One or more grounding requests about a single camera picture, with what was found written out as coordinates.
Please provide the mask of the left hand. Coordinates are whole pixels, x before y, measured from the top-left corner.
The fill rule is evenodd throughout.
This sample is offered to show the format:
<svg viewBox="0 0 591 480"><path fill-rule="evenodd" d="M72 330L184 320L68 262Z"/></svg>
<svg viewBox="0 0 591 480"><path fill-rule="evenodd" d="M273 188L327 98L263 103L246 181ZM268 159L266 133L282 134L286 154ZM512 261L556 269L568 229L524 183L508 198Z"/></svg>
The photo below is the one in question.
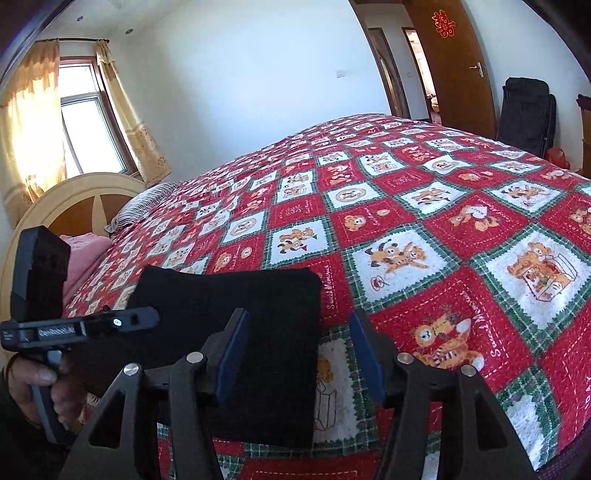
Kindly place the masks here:
<svg viewBox="0 0 591 480"><path fill-rule="evenodd" d="M3 378L10 397L25 418L36 426L42 421L34 401L33 386L49 388L53 409L64 427L75 424L85 404L86 391L67 358L61 361L56 372L36 361L13 356L10 365L4 369Z"/></svg>

